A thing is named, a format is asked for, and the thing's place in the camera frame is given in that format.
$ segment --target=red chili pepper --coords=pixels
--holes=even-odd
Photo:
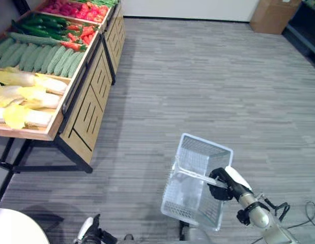
[[[60,42],[61,45],[67,47],[67,48],[71,48],[73,50],[75,50],[76,52],[79,51],[85,51],[86,50],[86,46],[85,45],[80,45],[77,43],[72,43],[72,42]]]
[[[94,37],[94,34],[91,34],[91,35],[88,36],[88,39],[89,39],[90,42],[92,41],[93,37]]]
[[[72,42],[76,42],[78,40],[78,37],[74,36],[73,34],[71,33],[68,33],[67,36],[70,38],[70,40]]]
[[[84,39],[83,39],[83,41],[84,41],[87,45],[90,44],[90,40],[89,40],[88,36],[85,36]]]
[[[79,31],[80,30],[79,26],[77,26],[75,24],[67,26],[67,29],[70,29],[72,31]]]
[[[93,34],[94,32],[95,31],[94,31],[93,27],[90,26],[89,28],[83,30],[83,32],[80,35],[80,37],[89,36],[89,35]]]

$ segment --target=wooden crate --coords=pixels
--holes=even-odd
[[[47,1],[44,1],[36,8],[36,11],[39,11],[46,4]],[[115,11],[110,9],[104,21],[99,24],[99,29],[73,77],[69,79],[52,76],[65,82],[68,87],[62,95],[58,108],[47,110],[53,114],[48,127],[28,126],[21,130],[15,130],[5,124],[0,124],[0,136],[63,141],[84,161],[90,163],[112,84],[112,73],[115,73],[118,68],[125,39],[121,6],[117,5],[113,9]],[[97,24],[66,16],[54,16],[67,18],[74,23]],[[106,47],[103,44],[103,36],[106,39]]]
[[[21,16],[20,19],[17,21],[20,21],[22,18],[25,18],[31,14],[32,11],[28,11],[24,15]],[[70,19],[72,23],[82,23],[82,20],[79,19]],[[54,75],[49,75],[46,74],[47,76],[61,80],[64,83],[68,85],[65,93],[62,95],[62,98],[59,102],[59,105],[57,109],[46,109],[47,112],[50,112],[52,114],[52,120],[47,126],[47,128],[41,128],[41,127],[36,127],[36,126],[26,126],[23,129],[17,130],[17,129],[11,129],[9,126],[6,124],[0,123],[0,136],[5,136],[5,137],[15,137],[15,138],[23,138],[23,139],[36,139],[36,140],[45,140],[45,141],[53,141],[57,131],[60,127],[60,124],[63,120],[63,114],[62,114],[62,106],[64,104],[64,101],[68,95],[68,93],[72,92],[72,88],[74,87],[73,84],[77,82],[79,79],[78,73],[81,69],[81,67],[85,66],[87,64],[87,60],[90,58],[91,55],[93,55],[93,43],[95,42],[96,39],[99,38],[100,32],[103,32],[102,29],[105,28],[106,23],[103,23],[102,25],[99,26],[98,31],[96,31],[93,40],[91,44],[88,46],[84,57],[82,58],[80,64],[78,65],[78,68],[76,69],[74,75],[72,78],[65,78],[65,77],[59,77],[59,76],[54,76]],[[5,37],[5,32],[0,34],[0,40]]]

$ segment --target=robotic hand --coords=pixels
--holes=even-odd
[[[279,208],[285,206],[283,214],[278,219],[270,213],[266,205],[258,201],[250,185],[234,168],[227,166],[225,169],[215,169],[210,177],[227,184],[227,189],[209,185],[212,196],[223,201],[235,197],[244,208],[238,212],[239,221],[245,225],[253,223],[261,231],[267,244],[299,244],[280,222],[290,208],[287,203],[276,207],[267,198],[265,199],[265,202],[275,209],[276,213]]]

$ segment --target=produce display stand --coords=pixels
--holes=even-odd
[[[43,2],[35,12],[45,5]],[[30,14],[25,13],[21,19]],[[89,22],[98,25],[73,77],[53,78],[65,82],[68,87],[62,95],[57,109],[47,128],[28,126],[25,129],[11,129],[0,124],[0,136],[9,137],[6,148],[0,158],[0,167],[8,170],[8,175],[0,189],[0,200],[14,173],[35,171],[93,171],[90,166],[96,139],[110,86],[115,83],[123,44],[125,41],[124,21],[121,4],[109,9],[102,23],[60,16],[73,22]],[[23,138],[16,159],[7,163],[6,159],[15,138]],[[27,166],[24,161],[34,147],[56,147],[74,164],[64,166]]]

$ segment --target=white plastic basket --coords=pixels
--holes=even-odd
[[[163,214],[208,230],[220,229],[223,201],[212,197],[207,183],[225,185],[209,178],[212,170],[232,164],[233,150],[184,133],[166,185]]]

